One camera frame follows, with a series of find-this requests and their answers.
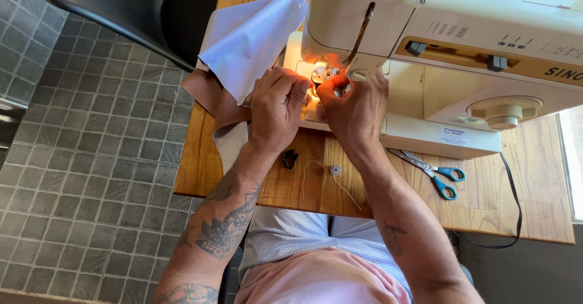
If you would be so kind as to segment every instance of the blue-handled scissors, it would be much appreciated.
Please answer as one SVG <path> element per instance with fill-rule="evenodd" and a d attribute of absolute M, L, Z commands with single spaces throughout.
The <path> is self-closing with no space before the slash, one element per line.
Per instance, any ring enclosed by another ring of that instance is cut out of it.
<path fill-rule="evenodd" d="M 427 175 L 429 175 L 429 177 L 433 179 L 433 183 L 435 183 L 435 186 L 437 187 L 437 190 L 439 190 L 441 197 L 447 200 L 454 200 L 458 197 L 458 194 L 455 192 L 455 189 L 452 186 L 448 186 L 447 184 L 443 183 L 443 181 L 441 181 L 435 174 L 433 174 L 432 171 L 435 171 L 439 174 L 443 174 L 444 176 L 447 176 L 450 180 L 454 182 L 458 182 L 464 181 L 466 179 L 466 174 L 463 173 L 462 170 L 458 169 L 457 167 L 435 167 L 431 164 L 423 162 L 421 159 L 419 159 L 419 157 L 413 155 L 411 152 L 408 151 L 401 150 L 389 150 L 389 151 L 397 155 L 398 157 L 406 160 L 407 162 L 413 164 L 414 166 L 417 166 L 421 170 L 425 171 L 425 173 L 427 173 Z M 454 172 L 459 174 L 459 177 L 455 177 L 453 175 Z M 451 197 L 445 195 L 444 193 L 445 189 L 448 189 L 451 192 Z"/>

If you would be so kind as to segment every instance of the brown leather piece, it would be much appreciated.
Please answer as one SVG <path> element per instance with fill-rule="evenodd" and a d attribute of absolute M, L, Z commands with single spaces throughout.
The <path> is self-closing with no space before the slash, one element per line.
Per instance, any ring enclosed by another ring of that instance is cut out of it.
<path fill-rule="evenodd" d="M 215 118 L 213 130 L 251 121 L 251 109 L 237 106 L 235 98 L 223 88 L 214 74 L 195 69 L 180 85 Z"/>

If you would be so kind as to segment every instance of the pink shirt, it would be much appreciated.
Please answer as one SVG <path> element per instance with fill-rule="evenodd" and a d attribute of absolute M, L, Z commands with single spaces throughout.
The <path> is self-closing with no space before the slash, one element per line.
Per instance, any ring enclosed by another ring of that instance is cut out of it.
<path fill-rule="evenodd" d="M 235 304 L 408 304 L 403 286 L 376 264 L 333 247 L 252 268 Z"/>

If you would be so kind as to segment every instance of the wooden tabletop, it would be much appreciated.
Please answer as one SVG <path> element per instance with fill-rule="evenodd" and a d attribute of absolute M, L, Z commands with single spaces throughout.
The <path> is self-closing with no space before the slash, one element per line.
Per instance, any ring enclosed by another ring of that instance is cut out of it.
<path fill-rule="evenodd" d="M 251 1 L 254 0 L 219 0 L 217 8 Z M 211 138 L 213 124 L 214 118 L 195 103 L 174 185 L 175 194 L 205 197 L 221 179 L 223 167 Z M 503 153 L 512 170 L 522 206 L 521 238 L 573 244 L 571 208 L 557 130 L 554 115 L 522 123 L 502 133 Z M 263 183 L 258 205 L 373 217 L 360 174 L 331 133 L 300 128 L 289 149 L 300 154 L 296 168 L 288 171 L 281 161 L 276 161 Z M 515 235 L 518 208 L 499 155 L 474 160 L 418 156 L 429 164 L 455 166 L 466 173 L 466 181 L 462 182 L 451 183 L 441 178 L 458 193 L 457 200 L 443 200 L 423 171 L 388 153 L 390 161 L 444 228 Z M 310 160 L 326 166 L 327 173 L 324 174 L 323 168 L 315 162 L 306 166 Z M 342 167 L 338 182 L 352 194 L 360 210 L 330 177 L 329 168 L 334 164 Z"/>

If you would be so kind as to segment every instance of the white dotted shorts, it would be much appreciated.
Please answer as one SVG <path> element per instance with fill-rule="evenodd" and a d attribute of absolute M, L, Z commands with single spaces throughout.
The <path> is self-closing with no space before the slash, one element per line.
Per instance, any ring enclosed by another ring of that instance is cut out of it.
<path fill-rule="evenodd" d="M 409 293 L 403 272 L 390 255 L 374 220 L 333 217 L 281 208 L 255 208 L 245 239 L 239 282 L 252 267 L 283 260 L 296 253 L 333 246 L 346 250 L 389 272 Z"/>

